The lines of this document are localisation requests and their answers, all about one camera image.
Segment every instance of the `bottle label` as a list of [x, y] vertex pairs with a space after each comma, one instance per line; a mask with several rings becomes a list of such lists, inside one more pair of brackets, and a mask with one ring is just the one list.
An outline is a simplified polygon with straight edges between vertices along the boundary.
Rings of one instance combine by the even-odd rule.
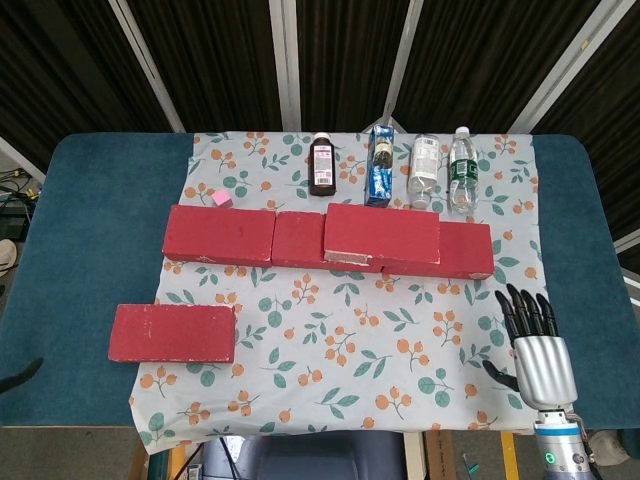
[[331, 185], [333, 181], [333, 162], [331, 160], [329, 145], [313, 147], [313, 183], [315, 185]]
[[438, 180], [439, 142], [435, 138], [418, 138], [413, 144], [412, 177]]
[[478, 180], [478, 164], [475, 160], [456, 160], [451, 165], [451, 182], [464, 178]]

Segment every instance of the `plastic water bottle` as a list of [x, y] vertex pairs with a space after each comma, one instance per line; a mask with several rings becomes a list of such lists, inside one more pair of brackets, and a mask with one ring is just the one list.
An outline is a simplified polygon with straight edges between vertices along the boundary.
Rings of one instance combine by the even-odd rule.
[[438, 160], [440, 141], [435, 135], [418, 135], [411, 150], [411, 172], [409, 173], [409, 200], [411, 208], [426, 210], [431, 200], [431, 191], [438, 183]]
[[478, 154], [469, 129], [458, 127], [449, 153], [449, 203], [463, 215], [472, 215], [478, 205]]

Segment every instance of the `white label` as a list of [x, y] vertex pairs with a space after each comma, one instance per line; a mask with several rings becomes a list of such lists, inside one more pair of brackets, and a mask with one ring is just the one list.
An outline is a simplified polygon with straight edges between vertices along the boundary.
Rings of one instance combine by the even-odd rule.
[[333, 162], [330, 146], [316, 145], [313, 147], [313, 168], [313, 180], [316, 185], [331, 185]]
[[412, 177], [425, 177], [438, 180], [438, 141], [432, 138], [418, 138], [411, 152]]

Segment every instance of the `green label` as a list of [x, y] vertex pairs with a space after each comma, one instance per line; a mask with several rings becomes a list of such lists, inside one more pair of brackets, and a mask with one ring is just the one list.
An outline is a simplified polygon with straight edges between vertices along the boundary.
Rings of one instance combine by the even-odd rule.
[[451, 181], [465, 177], [478, 180], [478, 163], [474, 160], [456, 160], [451, 165]]

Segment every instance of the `brown medicine bottle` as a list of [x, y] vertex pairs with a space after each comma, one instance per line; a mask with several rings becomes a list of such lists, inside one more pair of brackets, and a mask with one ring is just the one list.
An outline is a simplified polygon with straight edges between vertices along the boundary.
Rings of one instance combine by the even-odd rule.
[[328, 133], [313, 136], [309, 150], [309, 193], [319, 197], [336, 193], [335, 151]]

